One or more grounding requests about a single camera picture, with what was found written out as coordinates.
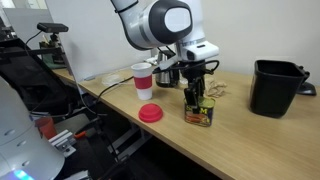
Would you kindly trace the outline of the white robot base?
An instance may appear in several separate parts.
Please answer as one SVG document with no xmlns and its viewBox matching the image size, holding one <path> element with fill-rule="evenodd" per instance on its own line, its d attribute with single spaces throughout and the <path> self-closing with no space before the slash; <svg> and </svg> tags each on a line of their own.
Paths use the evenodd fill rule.
<svg viewBox="0 0 320 180">
<path fill-rule="evenodd" d="M 18 93 L 0 78 L 0 180 L 54 180 L 64 162 L 40 135 Z"/>
</svg>

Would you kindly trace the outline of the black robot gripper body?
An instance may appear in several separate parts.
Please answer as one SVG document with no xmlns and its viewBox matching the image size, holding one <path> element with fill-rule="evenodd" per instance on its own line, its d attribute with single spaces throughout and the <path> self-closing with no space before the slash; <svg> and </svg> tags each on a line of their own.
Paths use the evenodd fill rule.
<svg viewBox="0 0 320 180">
<path fill-rule="evenodd" d="M 198 62 L 181 62 L 180 66 L 182 77 L 187 80 L 189 87 L 204 87 L 204 75 L 206 74 L 206 62 L 204 60 Z"/>
</svg>

